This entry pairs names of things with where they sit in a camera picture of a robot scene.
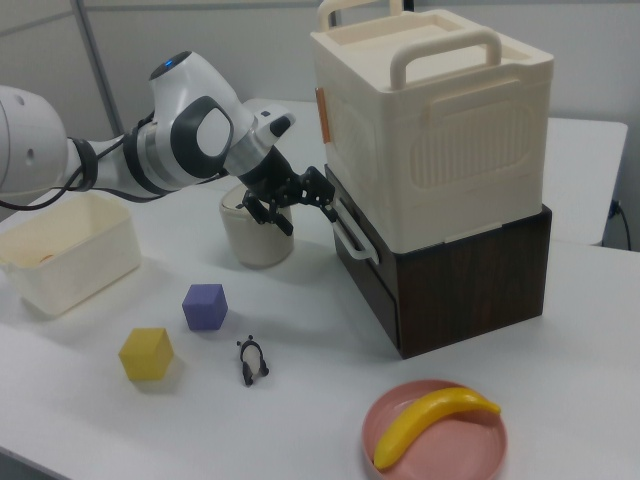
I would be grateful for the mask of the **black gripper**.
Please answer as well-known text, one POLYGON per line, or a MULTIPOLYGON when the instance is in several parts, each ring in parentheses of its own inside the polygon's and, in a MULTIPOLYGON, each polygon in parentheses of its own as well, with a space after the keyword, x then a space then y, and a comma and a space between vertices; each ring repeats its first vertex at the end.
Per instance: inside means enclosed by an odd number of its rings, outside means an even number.
POLYGON ((276 205, 314 206, 329 221, 336 221, 333 208, 334 185, 315 167, 309 167, 300 177, 277 147, 272 147, 265 158, 249 172, 239 177, 248 188, 242 205, 260 225, 273 224, 285 235, 293 234, 291 221, 279 212, 276 205))

